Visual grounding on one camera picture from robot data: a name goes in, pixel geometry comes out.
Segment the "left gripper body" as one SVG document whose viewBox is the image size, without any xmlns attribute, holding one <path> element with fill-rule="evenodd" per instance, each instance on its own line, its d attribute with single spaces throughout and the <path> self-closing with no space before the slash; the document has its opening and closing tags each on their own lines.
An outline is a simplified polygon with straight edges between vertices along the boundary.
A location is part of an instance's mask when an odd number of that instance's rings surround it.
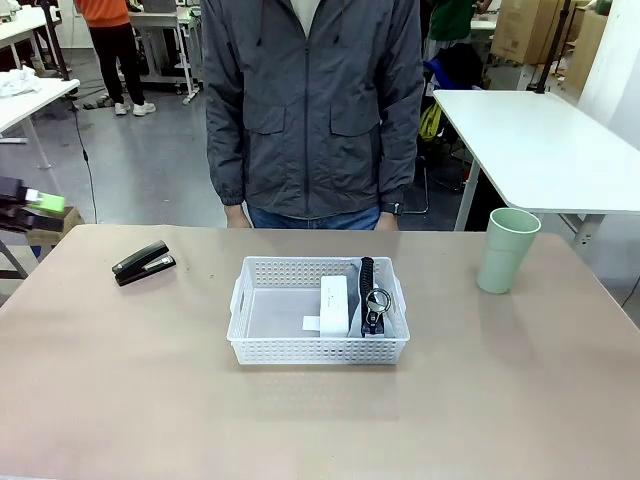
<svg viewBox="0 0 640 480">
<path fill-rule="evenodd" d="M 24 181 L 11 177 L 1 177 L 1 229 L 24 233 L 30 229 L 23 208 L 27 188 Z"/>
</svg>

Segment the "person's right hand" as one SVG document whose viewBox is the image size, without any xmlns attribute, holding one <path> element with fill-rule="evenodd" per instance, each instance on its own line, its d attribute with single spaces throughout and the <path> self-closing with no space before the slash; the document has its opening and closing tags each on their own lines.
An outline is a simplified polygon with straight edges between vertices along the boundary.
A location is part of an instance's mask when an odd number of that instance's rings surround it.
<svg viewBox="0 0 640 480">
<path fill-rule="evenodd" d="M 224 213 L 226 216 L 226 226 L 228 228 L 251 228 L 252 224 L 248 219 L 243 206 L 229 205 L 224 207 Z"/>
</svg>

